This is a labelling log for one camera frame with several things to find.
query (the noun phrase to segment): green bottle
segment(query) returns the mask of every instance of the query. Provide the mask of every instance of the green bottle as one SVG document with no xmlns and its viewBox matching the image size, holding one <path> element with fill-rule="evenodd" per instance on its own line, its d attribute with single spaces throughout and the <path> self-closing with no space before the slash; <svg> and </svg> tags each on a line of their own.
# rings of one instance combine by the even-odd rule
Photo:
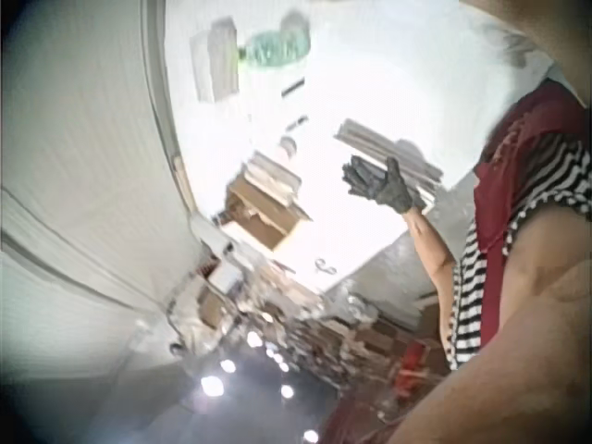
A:
<svg viewBox="0 0 592 444">
<path fill-rule="evenodd" d="M 259 68 L 279 68 L 298 62 L 311 50 L 308 24 L 287 16 L 280 31 L 255 34 L 239 50 L 239 59 Z"/>
</svg>

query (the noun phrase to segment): ceiling light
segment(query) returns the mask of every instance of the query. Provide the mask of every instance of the ceiling light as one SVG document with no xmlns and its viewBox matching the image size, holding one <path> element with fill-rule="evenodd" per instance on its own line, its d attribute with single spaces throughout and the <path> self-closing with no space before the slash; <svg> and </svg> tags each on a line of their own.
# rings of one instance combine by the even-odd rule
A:
<svg viewBox="0 0 592 444">
<path fill-rule="evenodd" d="M 268 322 L 269 324 L 273 324 L 274 322 L 274 316 L 272 316 L 269 313 L 262 313 L 261 317 L 263 317 L 263 319 Z"/>
<path fill-rule="evenodd" d="M 304 441 L 315 444 L 318 442 L 318 433 L 316 433 L 314 430 L 306 430 L 304 432 Z"/>
<path fill-rule="evenodd" d="M 249 344 L 249 347 L 252 347 L 254 349 L 256 349 L 257 347 L 261 347 L 263 345 L 263 341 L 261 340 L 259 335 L 254 331 L 250 331 L 247 335 L 247 343 Z"/>
<path fill-rule="evenodd" d="M 292 396 L 294 396 L 294 389 L 290 386 L 281 386 L 281 396 L 285 399 L 289 400 Z"/>
<path fill-rule="evenodd" d="M 210 398 L 217 398 L 224 394 L 224 384 L 219 377 L 207 376 L 202 378 L 203 393 Z"/>
<path fill-rule="evenodd" d="M 222 361 L 220 366 L 226 373 L 234 373 L 237 371 L 237 366 L 232 361 L 230 361 L 230 359 Z"/>
</svg>

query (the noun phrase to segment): striped shirt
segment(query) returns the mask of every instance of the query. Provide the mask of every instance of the striped shirt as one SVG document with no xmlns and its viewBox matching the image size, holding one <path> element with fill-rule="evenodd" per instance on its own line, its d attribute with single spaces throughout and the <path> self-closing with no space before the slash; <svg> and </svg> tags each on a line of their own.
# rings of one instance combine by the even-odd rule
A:
<svg viewBox="0 0 592 444">
<path fill-rule="evenodd" d="M 543 204 L 572 208 L 591 218 L 592 166 L 590 152 L 580 141 L 562 134 L 545 134 L 525 162 L 526 182 L 519 190 L 506 230 L 502 253 L 508 256 L 525 220 Z M 481 309 L 486 256 L 477 248 L 475 220 L 469 227 L 461 260 L 453 270 L 453 302 L 449 347 L 446 355 L 452 370 L 469 361 L 481 349 Z"/>
</svg>

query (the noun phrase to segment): black glove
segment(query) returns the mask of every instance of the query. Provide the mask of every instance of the black glove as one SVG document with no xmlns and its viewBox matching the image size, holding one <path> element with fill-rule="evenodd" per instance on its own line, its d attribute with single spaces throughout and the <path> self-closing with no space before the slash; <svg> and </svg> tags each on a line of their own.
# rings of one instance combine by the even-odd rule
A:
<svg viewBox="0 0 592 444">
<path fill-rule="evenodd" d="M 413 199 L 393 157 L 387 159 L 387 171 L 357 155 L 343 166 L 343 180 L 350 184 L 349 194 L 387 205 L 402 215 L 413 207 Z"/>
</svg>

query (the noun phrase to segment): woman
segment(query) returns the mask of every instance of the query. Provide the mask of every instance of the woman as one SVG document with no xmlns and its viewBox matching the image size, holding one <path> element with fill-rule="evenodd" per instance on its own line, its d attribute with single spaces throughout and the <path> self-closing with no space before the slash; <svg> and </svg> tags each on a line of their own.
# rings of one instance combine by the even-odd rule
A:
<svg viewBox="0 0 592 444">
<path fill-rule="evenodd" d="M 546 49 L 589 106 L 590 3 L 470 0 Z M 351 194 L 409 226 L 437 291 L 454 372 L 390 441 L 573 442 L 590 397 L 589 111 L 543 82 L 499 123 L 475 168 L 475 219 L 456 262 L 413 208 L 397 162 L 383 178 L 354 157 Z"/>
</svg>

